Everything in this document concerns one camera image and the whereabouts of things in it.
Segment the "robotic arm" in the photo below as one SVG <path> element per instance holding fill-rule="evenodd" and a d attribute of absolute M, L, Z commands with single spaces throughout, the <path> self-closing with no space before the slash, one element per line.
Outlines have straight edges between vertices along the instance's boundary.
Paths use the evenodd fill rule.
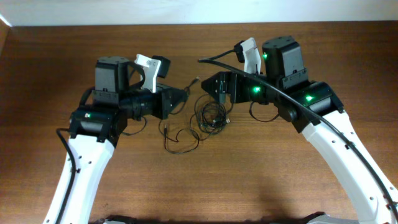
<path fill-rule="evenodd" d="M 100 178 L 127 119 L 140 120 L 147 114 L 167 119 L 187 100 L 184 90 L 156 84 L 156 77 L 165 78 L 169 65 L 160 56 L 137 55 L 135 63 L 122 57 L 98 59 L 95 87 L 85 92 L 71 115 L 69 142 L 62 139 L 68 155 L 44 224 L 87 224 Z M 130 75 L 128 67 L 133 69 Z M 134 71 L 141 81 L 129 86 Z M 91 92 L 93 104 L 86 105 Z"/>
<path fill-rule="evenodd" d="M 326 160 L 352 201 L 360 223 L 397 223 L 397 189 L 359 140 L 333 90 L 324 82 L 308 80 L 299 44 L 290 36 L 278 37 L 265 42 L 262 50 L 266 75 L 253 73 L 258 71 L 254 57 L 245 57 L 251 63 L 239 60 L 240 51 L 236 54 L 240 62 L 245 62 L 244 71 L 214 60 L 200 60 L 231 70 L 203 81 L 202 88 L 220 102 L 225 102 L 229 94 L 232 103 L 273 103 L 279 115 Z M 316 223 L 352 220 L 318 218 Z"/>

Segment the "green led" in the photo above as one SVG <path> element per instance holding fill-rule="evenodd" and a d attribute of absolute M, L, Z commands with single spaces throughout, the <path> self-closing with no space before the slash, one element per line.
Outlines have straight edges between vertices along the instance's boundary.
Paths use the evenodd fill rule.
<path fill-rule="evenodd" d="M 309 102 L 309 101 L 311 101 L 313 99 L 313 97 L 312 96 L 306 96 L 305 99 Z"/>
<path fill-rule="evenodd" d="M 258 86 L 256 86 L 256 87 L 253 88 L 253 92 L 255 92 L 255 93 L 260 92 L 260 90 L 261 90 L 261 88 L 258 87 Z"/>

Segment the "table surface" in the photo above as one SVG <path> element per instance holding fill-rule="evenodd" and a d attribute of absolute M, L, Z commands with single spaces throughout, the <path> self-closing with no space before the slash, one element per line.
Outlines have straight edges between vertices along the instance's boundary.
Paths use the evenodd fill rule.
<path fill-rule="evenodd" d="M 197 59 L 254 37 L 257 45 L 292 35 L 310 79 L 330 84 L 375 161 L 398 185 L 398 22 L 306 22 L 178 26 L 13 27 L 0 58 L 0 222 L 40 223 L 58 184 L 65 149 L 55 129 L 68 127 L 81 94 L 94 85 L 96 59 L 162 55 L 165 80 L 183 88 L 223 70 Z M 223 59 L 237 67 L 234 55 Z M 165 121 L 187 127 L 200 85 L 182 113 Z M 253 120 L 249 103 L 235 105 L 231 123 L 197 150 L 176 156 L 163 148 L 159 120 L 122 136 L 98 187 L 90 220 L 114 215 L 194 221 L 303 217 L 325 211 L 356 218 L 326 162 L 293 126 Z M 254 106 L 260 119 L 272 106 Z M 126 131 L 141 128 L 129 121 Z M 193 144 L 184 133 L 174 149 Z"/>

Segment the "white wall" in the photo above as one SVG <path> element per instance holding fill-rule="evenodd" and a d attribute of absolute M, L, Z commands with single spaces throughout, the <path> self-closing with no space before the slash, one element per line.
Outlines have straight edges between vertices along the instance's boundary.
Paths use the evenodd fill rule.
<path fill-rule="evenodd" d="M 0 0 L 12 26 L 398 20 L 398 0 Z"/>

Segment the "white bracket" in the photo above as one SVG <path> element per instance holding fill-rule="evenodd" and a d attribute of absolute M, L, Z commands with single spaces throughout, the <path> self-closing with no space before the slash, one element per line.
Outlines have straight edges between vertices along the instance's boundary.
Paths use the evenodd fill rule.
<path fill-rule="evenodd" d="M 137 59 L 134 61 L 136 64 L 141 65 L 145 72 L 145 82 L 141 88 L 146 88 L 151 92 L 156 92 L 156 77 L 159 72 L 160 60 L 149 58 L 141 54 L 137 54 Z"/>
<path fill-rule="evenodd" d="M 244 71 L 250 74 L 260 72 L 261 57 L 253 37 L 241 43 L 244 56 Z"/>

